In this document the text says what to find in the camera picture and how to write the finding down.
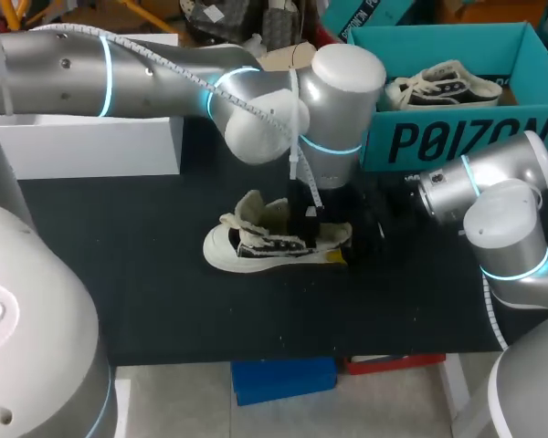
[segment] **teal cardboard box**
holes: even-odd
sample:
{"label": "teal cardboard box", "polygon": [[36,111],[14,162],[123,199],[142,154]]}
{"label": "teal cardboard box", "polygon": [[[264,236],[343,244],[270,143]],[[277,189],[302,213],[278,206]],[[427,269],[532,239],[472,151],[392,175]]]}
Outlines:
{"label": "teal cardboard box", "polygon": [[349,29],[359,26],[395,26],[414,0],[332,0],[322,24],[347,42]]}
{"label": "teal cardboard box", "polygon": [[420,171],[534,130],[548,149],[548,51],[527,23],[352,29],[388,80],[458,59],[474,75],[509,87],[517,105],[378,111],[361,156],[367,171]]}

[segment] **white shoelace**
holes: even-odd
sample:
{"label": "white shoelace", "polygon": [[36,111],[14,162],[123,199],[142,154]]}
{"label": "white shoelace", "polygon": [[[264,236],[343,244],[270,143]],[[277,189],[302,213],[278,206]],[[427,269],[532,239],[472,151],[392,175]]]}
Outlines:
{"label": "white shoelace", "polygon": [[407,89],[400,94],[397,104],[398,107],[402,107],[408,104],[412,93],[415,91],[418,93],[429,93],[431,91],[440,91],[440,87],[432,82],[429,82],[422,78],[422,73],[413,76],[412,78],[396,78],[394,83],[399,87],[406,85]]}

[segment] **white box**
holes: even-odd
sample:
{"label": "white box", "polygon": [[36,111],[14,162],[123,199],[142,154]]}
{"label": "white box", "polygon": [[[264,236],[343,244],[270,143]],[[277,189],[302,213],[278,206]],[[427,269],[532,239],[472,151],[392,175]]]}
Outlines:
{"label": "white box", "polygon": [[[177,46],[176,35],[128,35]],[[19,180],[178,174],[183,119],[0,117],[0,142]]]}

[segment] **screw hole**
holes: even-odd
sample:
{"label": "screw hole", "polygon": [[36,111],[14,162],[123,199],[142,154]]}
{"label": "screw hole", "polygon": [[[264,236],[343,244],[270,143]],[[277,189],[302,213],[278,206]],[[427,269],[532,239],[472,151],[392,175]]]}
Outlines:
{"label": "screw hole", "polygon": [[12,411],[7,408],[0,408],[0,424],[7,426],[12,422]]}

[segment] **white canvas sneaker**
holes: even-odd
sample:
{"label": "white canvas sneaker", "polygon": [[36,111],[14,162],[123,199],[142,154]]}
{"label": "white canvas sneaker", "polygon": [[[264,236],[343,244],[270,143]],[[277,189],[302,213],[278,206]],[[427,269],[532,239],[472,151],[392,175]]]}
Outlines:
{"label": "white canvas sneaker", "polygon": [[205,259],[217,269],[243,274],[284,265],[345,263],[341,248],[351,243],[349,224],[321,224],[316,246],[307,247],[298,236],[288,235],[289,218],[286,199],[265,205],[252,190],[207,234]]}
{"label": "white canvas sneaker", "polygon": [[502,88],[471,75],[457,60],[422,70],[412,78],[397,78],[385,87],[392,110],[449,110],[494,107]]}

